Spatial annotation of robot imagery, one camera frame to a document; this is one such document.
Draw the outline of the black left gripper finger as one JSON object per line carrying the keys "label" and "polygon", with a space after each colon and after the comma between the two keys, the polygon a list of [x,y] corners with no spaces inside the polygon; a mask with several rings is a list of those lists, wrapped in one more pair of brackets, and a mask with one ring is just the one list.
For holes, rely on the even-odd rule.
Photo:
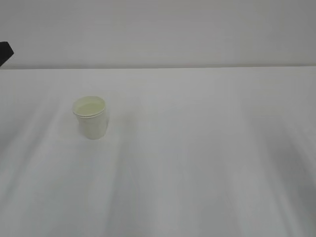
{"label": "black left gripper finger", "polygon": [[13,49],[7,41],[0,42],[0,67],[14,54]]}

